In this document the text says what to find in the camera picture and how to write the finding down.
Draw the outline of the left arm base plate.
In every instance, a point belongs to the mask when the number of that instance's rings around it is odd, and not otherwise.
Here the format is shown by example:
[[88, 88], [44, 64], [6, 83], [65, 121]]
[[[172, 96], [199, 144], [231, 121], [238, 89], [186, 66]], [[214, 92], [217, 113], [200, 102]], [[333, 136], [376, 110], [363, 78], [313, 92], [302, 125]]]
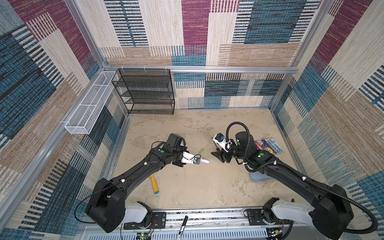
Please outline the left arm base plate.
[[155, 226], [155, 229], [164, 229], [166, 227], [167, 213], [166, 212], [152, 212], [148, 214], [140, 223], [125, 223], [124, 230], [139, 230], [150, 229]]

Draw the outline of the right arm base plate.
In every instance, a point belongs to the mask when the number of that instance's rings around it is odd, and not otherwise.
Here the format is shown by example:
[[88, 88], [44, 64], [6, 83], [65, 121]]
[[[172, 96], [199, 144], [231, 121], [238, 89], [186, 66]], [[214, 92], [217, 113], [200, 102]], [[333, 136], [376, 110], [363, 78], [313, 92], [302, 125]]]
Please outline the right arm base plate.
[[282, 226], [290, 223], [290, 220], [278, 219], [272, 212], [263, 209], [245, 209], [243, 214], [248, 219], [250, 226]]

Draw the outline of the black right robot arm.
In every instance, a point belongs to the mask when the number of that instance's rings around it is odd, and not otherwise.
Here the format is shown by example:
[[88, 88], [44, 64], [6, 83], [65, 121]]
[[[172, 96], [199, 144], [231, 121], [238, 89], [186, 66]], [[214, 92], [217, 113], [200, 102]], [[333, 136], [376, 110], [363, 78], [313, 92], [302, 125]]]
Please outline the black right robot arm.
[[[240, 125], [245, 130], [237, 133], [235, 139], [229, 138], [230, 127], [225, 134], [214, 135], [212, 140], [217, 150], [212, 155], [223, 163], [235, 158], [237, 164], [245, 166], [248, 172], [259, 172], [283, 183], [312, 206], [312, 210], [301, 215], [298, 211], [284, 210], [281, 219], [311, 224], [332, 240], [339, 239], [343, 233], [365, 235], [377, 230], [379, 223], [376, 216], [362, 204], [348, 198], [342, 187], [328, 186], [298, 172], [269, 151], [259, 149], [245, 124], [230, 124], [234, 125]], [[369, 227], [360, 230], [348, 228], [354, 218], [352, 206], [369, 216], [372, 221]]]

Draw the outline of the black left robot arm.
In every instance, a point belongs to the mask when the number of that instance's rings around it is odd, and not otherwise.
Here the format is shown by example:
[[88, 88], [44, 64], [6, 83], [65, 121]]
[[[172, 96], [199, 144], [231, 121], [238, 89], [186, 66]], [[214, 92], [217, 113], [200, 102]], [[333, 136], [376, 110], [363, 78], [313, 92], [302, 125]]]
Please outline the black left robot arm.
[[170, 134], [166, 142], [159, 142], [131, 169], [111, 180], [99, 180], [85, 213], [106, 233], [112, 232], [123, 222], [125, 201], [131, 192], [168, 164], [182, 167], [183, 152], [186, 150], [185, 139], [177, 134]]

